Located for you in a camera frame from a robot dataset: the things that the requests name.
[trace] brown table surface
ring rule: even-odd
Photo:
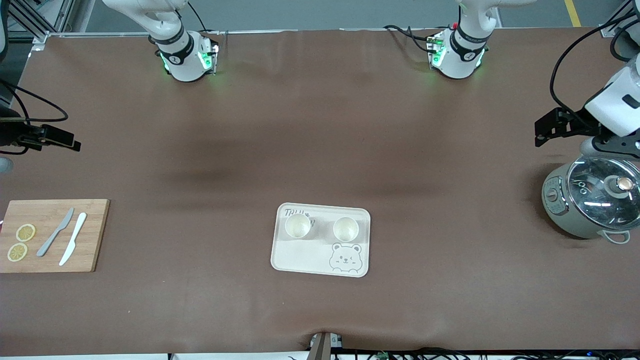
[[[640,233],[576,240],[541,207],[582,139],[537,149],[533,124],[585,31],[498,30],[461,81],[384,31],[230,35],[196,83],[146,38],[49,39],[21,85],[69,112],[83,148],[15,158],[0,207],[111,208],[94,273],[0,275],[0,354],[299,350],[319,331],[375,349],[640,347]],[[608,45],[567,58],[569,105],[621,66]],[[274,270],[283,202],[367,209],[369,273]]]

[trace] rice cooker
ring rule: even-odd
[[[542,202],[567,233],[627,243],[640,226],[640,174],[628,161],[581,157],[549,174]],[[621,235],[616,241],[611,235]]]

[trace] gray knife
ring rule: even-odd
[[[69,222],[71,221],[71,217],[72,216],[74,216],[74,209],[70,208],[69,212],[67,213],[65,218],[62,219],[62,222],[60,222],[60,225],[58,225],[58,228],[53,232],[53,234],[51,234],[51,236],[49,237],[47,242],[42,244],[42,246],[40,247],[40,249],[36,253],[36,256],[42,257],[42,256],[44,256],[44,254],[47,253],[47,250],[49,250],[49,247],[51,246],[51,243],[53,243],[53,240],[55,240],[55,238],[58,235],[58,233],[60,231],[64,230],[64,228],[66,228],[67,225],[69,225]]]

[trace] white tray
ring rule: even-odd
[[[348,219],[335,225],[341,218],[355,221],[357,235],[356,225]],[[285,202],[276,214],[271,266],[281,271],[363,277],[369,271],[370,227],[371,216],[365,209]]]

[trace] white plastic knife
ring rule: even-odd
[[[78,215],[78,220],[76,221],[76,228],[74,229],[74,233],[71,235],[71,240],[69,240],[69,245],[67,245],[65,254],[62,255],[60,264],[58,264],[59,266],[64,265],[67,262],[67,260],[69,260],[69,257],[71,256],[71,254],[73,254],[74,250],[76,249],[76,238],[78,237],[80,228],[82,228],[82,225],[84,224],[85,220],[86,220],[86,213],[80,213],[80,215]]]
[[[49,247],[51,246],[51,243],[53,243],[53,240],[55,240],[55,238],[58,235],[58,233],[60,231],[64,230],[67,227],[67,225],[69,225],[69,222],[71,221],[71,217],[72,216],[74,216],[74,209],[70,208],[69,211],[67,212],[67,214],[65,215],[65,218],[62,219],[62,221],[60,222],[60,225],[58,225],[58,227],[53,232],[53,234],[51,234],[51,236],[49,237],[47,242],[42,244],[42,246],[40,247],[40,249],[36,253],[36,256],[42,257],[42,256],[44,256],[44,254],[47,253],[47,250],[49,250]]]

